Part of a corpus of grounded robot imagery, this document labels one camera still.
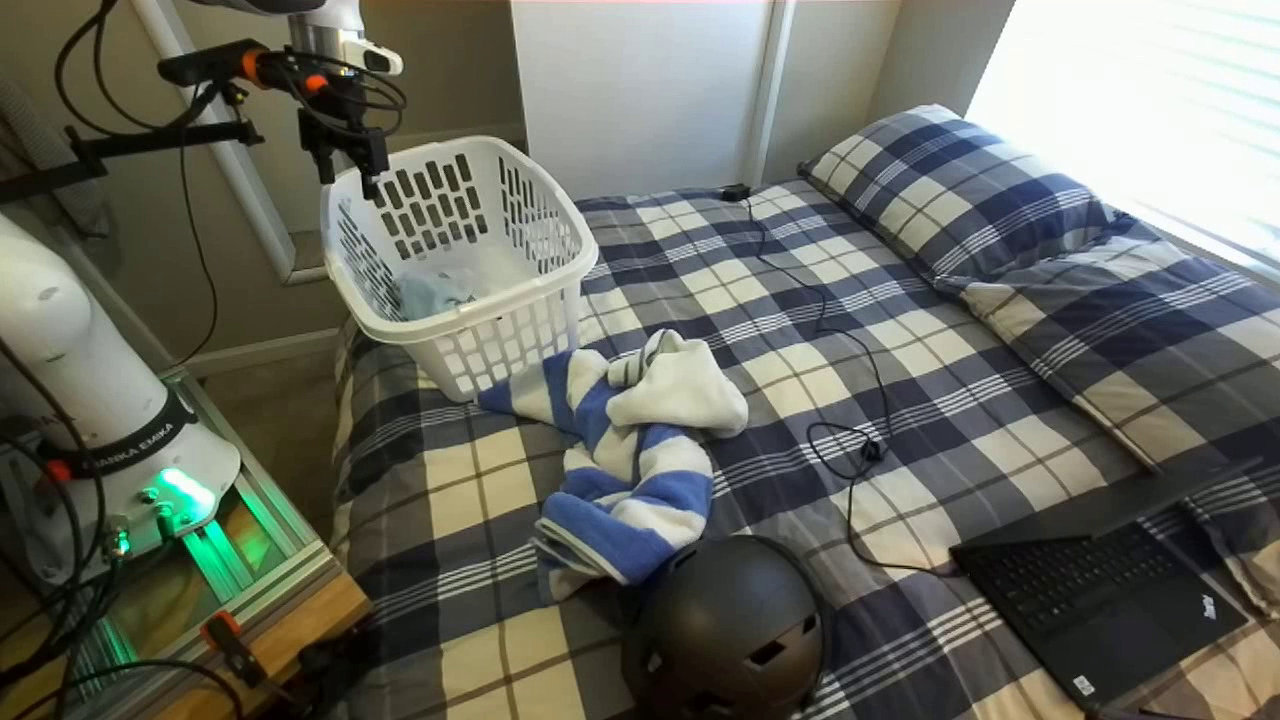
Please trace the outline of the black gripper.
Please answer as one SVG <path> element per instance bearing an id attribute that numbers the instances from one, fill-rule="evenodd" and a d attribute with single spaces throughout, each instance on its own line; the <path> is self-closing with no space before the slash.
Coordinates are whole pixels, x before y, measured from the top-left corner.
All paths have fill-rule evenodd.
<path id="1" fill-rule="evenodd" d="M 356 82 L 307 82 L 298 106 L 298 144 L 310 155 L 323 184 L 336 180 L 336 155 L 358 174 L 365 196 L 374 196 L 374 180 L 386 174 L 386 144 L 365 121 L 366 99 Z"/>

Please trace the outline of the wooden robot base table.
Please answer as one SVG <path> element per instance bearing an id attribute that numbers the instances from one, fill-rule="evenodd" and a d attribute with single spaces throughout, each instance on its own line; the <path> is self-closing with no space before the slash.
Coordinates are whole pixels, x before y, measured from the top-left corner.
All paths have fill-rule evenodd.
<path id="1" fill-rule="evenodd" d="M 373 602 L 194 381 L 174 397 L 240 450 L 218 517 L 124 564 L 72 659 L 0 692 L 0 720 L 255 720 Z"/>

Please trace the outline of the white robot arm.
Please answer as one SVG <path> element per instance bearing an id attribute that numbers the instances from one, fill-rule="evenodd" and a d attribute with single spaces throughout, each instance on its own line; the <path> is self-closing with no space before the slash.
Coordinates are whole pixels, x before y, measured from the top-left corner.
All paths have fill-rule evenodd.
<path id="1" fill-rule="evenodd" d="M 323 184 L 344 154 L 373 184 L 386 167 L 366 85 L 402 72 L 365 33 L 358 0 L 202 0 L 282 16 L 291 46 L 230 42 L 168 55 L 159 76 L 191 90 L 179 117 L 133 136 L 72 140 L 72 163 L 14 178 L 7 199 L 95 180 L 107 155 L 240 140 L 242 121 L 202 124 L 240 82 L 298 106 L 298 144 Z M 64 255 L 0 219 L 2 411 L 39 434 L 33 473 L 2 490 L 29 568 L 42 585 L 107 574 L 168 535 L 202 530 L 240 482 L 240 450 L 215 436 L 121 335 Z"/>

